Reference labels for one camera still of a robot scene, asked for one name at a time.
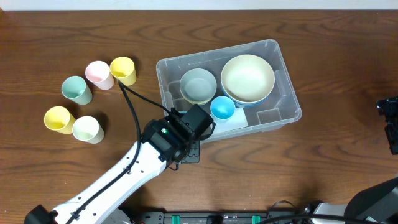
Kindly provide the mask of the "blue plastic cup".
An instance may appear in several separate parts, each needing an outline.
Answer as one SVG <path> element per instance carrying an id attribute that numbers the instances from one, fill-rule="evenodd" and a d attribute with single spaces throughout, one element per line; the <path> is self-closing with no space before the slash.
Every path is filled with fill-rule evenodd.
<path id="1" fill-rule="evenodd" d="M 236 107 L 234 101 L 227 96 L 216 97 L 210 105 L 210 111 L 214 118 L 226 121 L 235 113 Z"/>

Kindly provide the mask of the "light grey-blue bowl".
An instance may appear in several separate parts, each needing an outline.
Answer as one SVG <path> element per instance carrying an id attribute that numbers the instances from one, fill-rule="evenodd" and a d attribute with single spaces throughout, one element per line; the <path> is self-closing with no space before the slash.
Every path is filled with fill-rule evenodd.
<path id="1" fill-rule="evenodd" d="M 216 89 L 216 78 L 211 72 L 202 68 L 187 71 L 180 80 L 181 95 L 193 101 L 212 99 Z"/>

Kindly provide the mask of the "yellow plastic cup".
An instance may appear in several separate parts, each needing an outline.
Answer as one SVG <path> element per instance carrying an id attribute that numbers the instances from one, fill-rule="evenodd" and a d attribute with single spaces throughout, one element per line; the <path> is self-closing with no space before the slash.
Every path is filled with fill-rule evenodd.
<path id="1" fill-rule="evenodd" d="M 124 85 L 131 86 L 137 80 L 136 67 L 134 62 L 128 57 L 118 57 L 110 64 L 111 74 Z"/>
<path id="2" fill-rule="evenodd" d="M 76 119 L 73 115 L 62 106 L 54 106 L 50 108 L 44 116 L 45 126 L 58 133 L 71 134 Z"/>

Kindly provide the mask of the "pale white-green plastic cup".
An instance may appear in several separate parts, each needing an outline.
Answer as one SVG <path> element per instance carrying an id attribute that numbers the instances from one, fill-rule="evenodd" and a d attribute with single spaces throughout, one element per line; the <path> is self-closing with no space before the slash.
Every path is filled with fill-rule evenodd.
<path id="1" fill-rule="evenodd" d="M 104 138 L 104 130 L 92 116 L 82 116 L 73 124 L 73 136 L 83 142 L 98 144 Z"/>

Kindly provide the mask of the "clear plastic storage bin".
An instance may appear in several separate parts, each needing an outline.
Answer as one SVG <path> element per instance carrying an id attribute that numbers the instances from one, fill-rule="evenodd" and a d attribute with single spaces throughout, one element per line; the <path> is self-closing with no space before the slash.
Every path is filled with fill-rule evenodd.
<path id="1" fill-rule="evenodd" d="M 280 46 L 272 39 L 159 60 L 156 72 L 163 106 L 167 109 L 175 108 L 179 112 L 186 112 L 192 107 L 192 104 L 184 99 L 180 92 L 180 80 L 185 72 L 194 68 L 211 72 L 218 82 L 215 95 L 223 95 L 220 82 L 221 71 L 229 60 L 243 54 L 256 55 L 270 64 L 275 73 L 274 88 L 270 95 L 258 105 L 237 110 L 236 114 L 245 116 L 244 120 L 247 122 L 245 127 L 222 131 L 227 124 L 217 124 L 214 133 L 202 141 L 202 144 L 261 131 L 272 131 L 294 123 L 302 117 L 302 109 Z"/>

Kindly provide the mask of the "large beige bowl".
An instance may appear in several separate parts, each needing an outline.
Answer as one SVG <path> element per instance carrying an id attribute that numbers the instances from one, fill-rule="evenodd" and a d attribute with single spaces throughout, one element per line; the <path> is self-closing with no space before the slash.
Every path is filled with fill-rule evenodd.
<path id="1" fill-rule="evenodd" d="M 256 55 L 239 55 L 229 60 L 221 71 L 221 87 L 233 98 L 255 102 L 268 97 L 275 85 L 271 65 Z"/>

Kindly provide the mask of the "yellow bowl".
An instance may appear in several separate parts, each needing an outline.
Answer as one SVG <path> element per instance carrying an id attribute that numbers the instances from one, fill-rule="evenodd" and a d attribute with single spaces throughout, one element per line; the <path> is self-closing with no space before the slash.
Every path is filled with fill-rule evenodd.
<path id="1" fill-rule="evenodd" d="M 193 104 L 193 105 L 194 104 L 205 105 L 211 100 L 211 98 L 210 98 L 210 99 L 207 99 L 207 100 L 204 100 L 204 101 L 193 101 L 193 100 L 190 100 L 190 99 L 188 99 L 186 97 L 184 97 L 184 99 L 187 100 L 190 104 Z"/>

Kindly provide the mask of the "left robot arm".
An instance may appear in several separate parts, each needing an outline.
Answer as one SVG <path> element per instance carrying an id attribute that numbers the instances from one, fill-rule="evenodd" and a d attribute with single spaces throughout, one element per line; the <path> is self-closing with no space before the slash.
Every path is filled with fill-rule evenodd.
<path id="1" fill-rule="evenodd" d="M 96 182 L 51 211 L 36 206 L 25 223 L 103 223 L 138 188 L 186 158 L 212 122 L 187 113 L 150 121 L 125 158 Z"/>

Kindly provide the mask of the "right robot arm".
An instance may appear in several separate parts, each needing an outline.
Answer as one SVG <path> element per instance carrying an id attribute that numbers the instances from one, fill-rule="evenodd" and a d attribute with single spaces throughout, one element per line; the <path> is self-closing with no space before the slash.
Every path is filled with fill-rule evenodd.
<path id="1" fill-rule="evenodd" d="M 397 155 L 397 97 L 377 101 L 386 119 L 385 133 L 391 154 Z M 377 223 L 397 223 L 397 177 L 360 191 L 346 205 L 320 203 L 312 215 L 336 215 Z"/>

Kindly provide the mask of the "white label on bin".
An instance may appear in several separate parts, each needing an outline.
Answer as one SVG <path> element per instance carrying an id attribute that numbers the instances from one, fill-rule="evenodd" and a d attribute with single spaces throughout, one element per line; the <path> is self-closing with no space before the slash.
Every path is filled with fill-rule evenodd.
<path id="1" fill-rule="evenodd" d="M 236 108 L 234 115 L 227 120 L 220 120 L 211 115 L 214 119 L 216 126 L 213 134 L 225 133 L 227 131 L 232 131 L 235 129 L 248 127 L 248 121 L 244 113 L 243 108 Z"/>

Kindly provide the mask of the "pink plastic cup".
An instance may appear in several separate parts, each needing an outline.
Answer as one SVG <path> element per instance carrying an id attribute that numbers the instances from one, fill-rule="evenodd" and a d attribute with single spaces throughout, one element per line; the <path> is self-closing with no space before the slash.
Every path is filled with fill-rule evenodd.
<path id="1" fill-rule="evenodd" d="M 91 62 L 85 69 L 85 77 L 102 90 L 109 90 L 114 85 L 114 78 L 106 62 Z"/>

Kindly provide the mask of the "green plastic cup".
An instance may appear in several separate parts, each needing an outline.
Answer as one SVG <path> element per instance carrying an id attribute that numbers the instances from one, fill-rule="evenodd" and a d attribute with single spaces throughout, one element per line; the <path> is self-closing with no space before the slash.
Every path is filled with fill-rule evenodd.
<path id="1" fill-rule="evenodd" d="M 62 95 L 79 105 L 87 105 L 93 99 L 86 81 L 79 76 L 68 77 L 62 83 Z"/>

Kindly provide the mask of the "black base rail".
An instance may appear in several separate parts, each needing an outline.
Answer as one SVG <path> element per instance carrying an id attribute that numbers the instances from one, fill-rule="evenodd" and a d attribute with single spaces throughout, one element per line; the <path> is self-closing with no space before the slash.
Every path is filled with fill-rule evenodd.
<path id="1" fill-rule="evenodd" d="M 135 224 L 255 224 L 270 218 L 295 215 L 294 210 L 271 210 L 264 213 L 146 212 L 133 219 Z"/>

